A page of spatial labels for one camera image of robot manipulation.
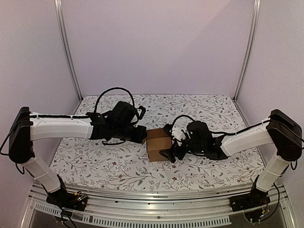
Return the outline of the brown cardboard box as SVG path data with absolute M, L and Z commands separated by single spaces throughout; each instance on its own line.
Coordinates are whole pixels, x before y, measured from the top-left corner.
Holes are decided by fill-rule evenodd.
M 149 162 L 167 161 L 160 155 L 160 151 L 171 148 L 171 138 L 164 132 L 163 128 L 147 130 L 146 151 Z

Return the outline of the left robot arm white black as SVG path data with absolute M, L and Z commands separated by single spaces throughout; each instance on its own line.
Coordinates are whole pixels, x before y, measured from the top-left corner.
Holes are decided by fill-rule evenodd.
M 20 164 L 40 182 L 51 199 L 67 206 L 72 194 L 68 193 L 62 179 L 33 151 L 33 142 L 48 138 L 111 139 L 142 144 L 147 137 L 146 127 L 138 125 L 146 112 L 119 101 L 113 110 L 103 114 L 96 110 L 85 115 L 39 114 L 22 107 L 16 116 L 4 143 L 8 143 L 6 156 Z

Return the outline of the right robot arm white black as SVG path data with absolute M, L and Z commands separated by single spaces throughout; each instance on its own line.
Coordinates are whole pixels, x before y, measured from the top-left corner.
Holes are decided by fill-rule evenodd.
M 172 163 L 182 160 L 187 153 L 220 161 L 247 149 L 273 144 L 275 154 L 246 195 L 249 207 L 263 201 L 275 181 L 303 151 L 301 126 L 278 109 L 272 110 L 268 118 L 236 133 L 212 132 L 205 122 L 195 120 L 187 125 L 185 132 L 174 124 L 166 124 L 163 129 L 173 144 L 159 154 Z

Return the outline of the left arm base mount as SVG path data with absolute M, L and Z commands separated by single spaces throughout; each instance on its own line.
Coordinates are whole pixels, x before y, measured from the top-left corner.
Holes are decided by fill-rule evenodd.
M 47 203 L 78 211 L 84 211 L 88 201 L 88 195 L 81 191 L 69 193 L 66 190 L 58 190 L 53 193 L 47 193 Z

